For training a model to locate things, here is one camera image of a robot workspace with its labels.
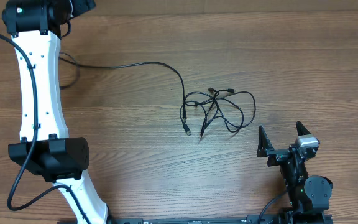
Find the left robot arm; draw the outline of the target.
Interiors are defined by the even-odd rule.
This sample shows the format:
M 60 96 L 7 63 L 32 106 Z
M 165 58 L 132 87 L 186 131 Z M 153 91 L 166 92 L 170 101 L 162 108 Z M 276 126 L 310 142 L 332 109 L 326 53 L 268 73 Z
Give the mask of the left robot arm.
M 93 0 L 16 0 L 2 12 L 15 44 L 22 97 L 20 141 L 8 146 L 9 157 L 61 191 L 77 223 L 107 223 L 109 209 L 90 179 L 88 143 L 69 136 L 63 117 L 60 27 L 95 6 Z

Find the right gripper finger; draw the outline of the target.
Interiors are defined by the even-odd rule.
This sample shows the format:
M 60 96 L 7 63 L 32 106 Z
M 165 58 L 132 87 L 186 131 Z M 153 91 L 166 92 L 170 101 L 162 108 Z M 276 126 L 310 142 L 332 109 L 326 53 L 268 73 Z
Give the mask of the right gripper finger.
M 305 135 L 311 134 L 301 121 L 296 122 L 296 130 L 297 130 L 298 136 L 305 136 Z
M 267 157 L 271 155 L 274 151 L 267 133 L 262 125 L 259 126 L 259 143 L 257 148 L 257 157 Z

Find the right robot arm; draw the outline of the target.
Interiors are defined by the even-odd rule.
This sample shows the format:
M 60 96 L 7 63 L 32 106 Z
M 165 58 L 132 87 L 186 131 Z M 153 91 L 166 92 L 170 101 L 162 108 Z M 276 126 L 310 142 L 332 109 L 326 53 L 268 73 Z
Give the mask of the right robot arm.
M 320 141 L 312 135 L 301 121 L 296 122 L 298 137 L 286 149 L 276 150 L 263 126 L 259 126 L 257 157 L 266 157 L 269 167 L 279 166 L 285 190 L 271 199 L 257 217 L 257 223 L 332 223 L 329 209 L 333 183 L 327 177 L 312 175 L 305 162 L 316 156 Z M 276 215 L 267 215 L 267 209 L 285 194 L 290 206 L 280 209 Z

